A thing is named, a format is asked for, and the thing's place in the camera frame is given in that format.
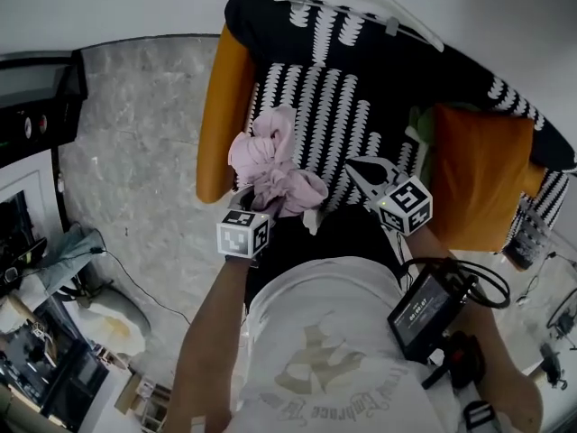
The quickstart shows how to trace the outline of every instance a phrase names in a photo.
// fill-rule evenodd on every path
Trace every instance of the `device screen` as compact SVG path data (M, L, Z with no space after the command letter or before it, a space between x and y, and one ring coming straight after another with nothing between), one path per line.
M394 321L403 343L409 345L450 299L441 284L429 275Z

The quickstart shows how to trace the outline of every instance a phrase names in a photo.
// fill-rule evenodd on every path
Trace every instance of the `person's left arm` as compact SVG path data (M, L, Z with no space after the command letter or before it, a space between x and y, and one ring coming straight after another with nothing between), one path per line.
M216 277L180 350L166 433L190 433L204 418L206 433L221 433L231 419L230 390L238 353L244 286L251 260L231 259Z

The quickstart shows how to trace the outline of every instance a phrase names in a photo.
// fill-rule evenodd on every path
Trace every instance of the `pink cloth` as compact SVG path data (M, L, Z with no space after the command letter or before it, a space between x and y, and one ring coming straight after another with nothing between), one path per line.
M281 204L279 217L292 217L320 206L328 196L315 173L292 161L296 115L288 106L267 110L252 123L254 136L240 132L231 144L229 165L239 180L254 186L252 210L262 211L274 201Z

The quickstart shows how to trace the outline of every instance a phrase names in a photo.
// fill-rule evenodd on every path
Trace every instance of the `black and white marker cube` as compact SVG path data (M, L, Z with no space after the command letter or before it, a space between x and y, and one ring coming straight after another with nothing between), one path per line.
M230 210L216 225L218 252L253 258L269 243L270 217L264 213Z
M374 204L381 223L403 235L414 233L433 217L433 197L416 176L402 182Z

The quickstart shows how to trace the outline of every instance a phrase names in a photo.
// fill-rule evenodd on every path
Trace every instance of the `gray floor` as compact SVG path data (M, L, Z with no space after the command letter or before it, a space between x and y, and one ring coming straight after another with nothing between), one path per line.
M84 51L90 97L77 140L60 148L70 218L100 229L108 250L133 278L189 319L223 261L215 251L215 223L226 203L207 207L195 196L198 134L217 42L178 37ZM519 273L501 256L463 255L507 278L513 299L538 269L536 265ZM170 387L186 322L155 305L111 259L98 259L96 267L103 278L114 279L151 322L146 352L136 356L133 365ZM530 303L497 313L511 345L519 333L531 329L537 340L546 337L541 335L546 318L575 287L576 274L563 260L551 260ZM245 363L242 349L234 392L242 384ZM571 405L577 396L577 359L571 357L567 364L572 364L567 369L575 378L571 389L552 392L542 386L547 393L545 416L561 404Z

